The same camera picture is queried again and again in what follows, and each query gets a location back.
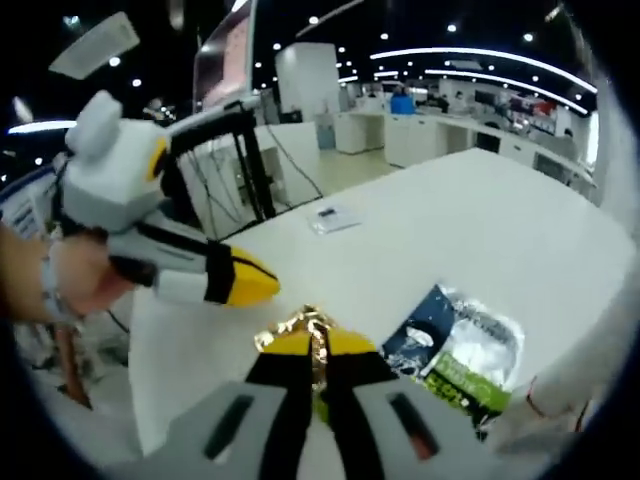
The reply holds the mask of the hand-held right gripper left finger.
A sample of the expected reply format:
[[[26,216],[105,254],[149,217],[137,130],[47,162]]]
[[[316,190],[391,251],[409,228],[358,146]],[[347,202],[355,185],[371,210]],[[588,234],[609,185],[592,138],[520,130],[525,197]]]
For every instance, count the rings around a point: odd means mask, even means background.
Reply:
[[[312,413],[311,335],[280,337],[245,380],[176,419],[159,452],[169,479],[293,479]]]

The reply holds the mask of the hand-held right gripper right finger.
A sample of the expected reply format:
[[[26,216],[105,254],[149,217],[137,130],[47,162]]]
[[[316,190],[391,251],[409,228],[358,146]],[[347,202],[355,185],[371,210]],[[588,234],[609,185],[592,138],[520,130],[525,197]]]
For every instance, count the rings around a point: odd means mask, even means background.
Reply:
[[[395,374],[365,336],[332,329],[327,349],[329,425],[347,478],[495,478],[470,421]]]

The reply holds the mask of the person's left hand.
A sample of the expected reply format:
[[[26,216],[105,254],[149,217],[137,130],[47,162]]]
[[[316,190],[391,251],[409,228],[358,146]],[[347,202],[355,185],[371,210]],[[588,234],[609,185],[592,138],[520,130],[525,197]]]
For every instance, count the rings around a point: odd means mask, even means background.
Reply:
[[[116,272],[106,240],[85,231],[56,240],[49,250],[62,306],[75,318],[103,311],[137,285]]]

